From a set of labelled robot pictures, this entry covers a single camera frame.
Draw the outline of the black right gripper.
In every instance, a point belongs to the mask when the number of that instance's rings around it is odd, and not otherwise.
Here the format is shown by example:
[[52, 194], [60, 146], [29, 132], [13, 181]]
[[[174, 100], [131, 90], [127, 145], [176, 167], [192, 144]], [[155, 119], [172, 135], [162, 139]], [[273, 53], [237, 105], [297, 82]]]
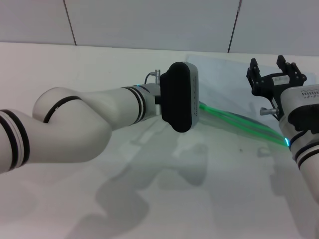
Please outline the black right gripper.
[[277, 58], [277, 66], [282, 71], [262, 77], [257, 60], [252, 58], [246, 78], [252, 88], [252, 94], [269, 100], [274, 107], [281, 107], [281, 93], [289, 87], [303, 86], [307, 77], [301, 73], [296, 63], [289, 63], [283, 55]]

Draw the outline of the translucent green-zipper document bag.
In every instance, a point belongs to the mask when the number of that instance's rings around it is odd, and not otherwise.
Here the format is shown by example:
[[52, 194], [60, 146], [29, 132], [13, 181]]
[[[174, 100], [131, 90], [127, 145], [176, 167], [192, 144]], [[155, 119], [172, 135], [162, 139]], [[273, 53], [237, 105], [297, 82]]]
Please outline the translucent green-zipper document bag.
[[[198, 68], [200, 107], [205, 113], [256, 137], [287, 146], [277, 120], [260, 115], [260, 108], [272, 106], [267, 99], [252, 95], [246, 78], [250, 63], [199, 55], [189, 55], [187, 62]], [[261, 76], [281, 71], [278, 66], [258, 66]], [[314, 74], [306, 75], [307, 83], [315, 83]]]

